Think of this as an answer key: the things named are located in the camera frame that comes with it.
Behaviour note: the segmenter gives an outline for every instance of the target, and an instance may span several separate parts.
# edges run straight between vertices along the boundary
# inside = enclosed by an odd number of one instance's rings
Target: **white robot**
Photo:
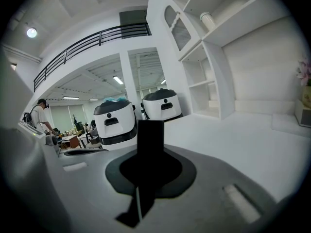
[[[94,110],[100,143],[104,150],[137,144],[137,119],[130,101],[106,101]]]
[[[150,93],[142,99],[141,106],[146,119],[166,121],[182,117],[178,97],[173,90],[161,89]]]

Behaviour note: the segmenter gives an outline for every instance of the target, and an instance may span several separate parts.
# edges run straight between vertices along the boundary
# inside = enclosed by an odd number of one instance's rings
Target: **white jar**
[[[209,31],[215,28],[215,22],[212,15],[209,12],[203,12],[200,15],[200,20],[204,23]]]

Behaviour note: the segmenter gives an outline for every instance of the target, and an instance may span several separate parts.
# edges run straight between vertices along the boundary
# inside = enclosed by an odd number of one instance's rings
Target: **round ceiling lamp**
[[[34,38],[37,35],[37,30],[35,28],[30,28],[29,30],[27,30],[27,35],[30,38]]]

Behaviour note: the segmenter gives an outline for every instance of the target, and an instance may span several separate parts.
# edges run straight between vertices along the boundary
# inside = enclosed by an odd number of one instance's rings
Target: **pink flower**
[[[310,64],[306,64],[305,62],[299,62],[299,72],[297,77],[301,79],[301,85],[306,85],[309,81],[309,75],[311,74],[311,66]]]

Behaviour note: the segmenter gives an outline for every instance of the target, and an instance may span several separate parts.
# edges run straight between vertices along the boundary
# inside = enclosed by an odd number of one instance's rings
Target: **arched cabinet door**
[[[200,42],[201,37],[189,18],[173,0],[167,1],[161,20],[165,24],[168,37],[180,61]]]

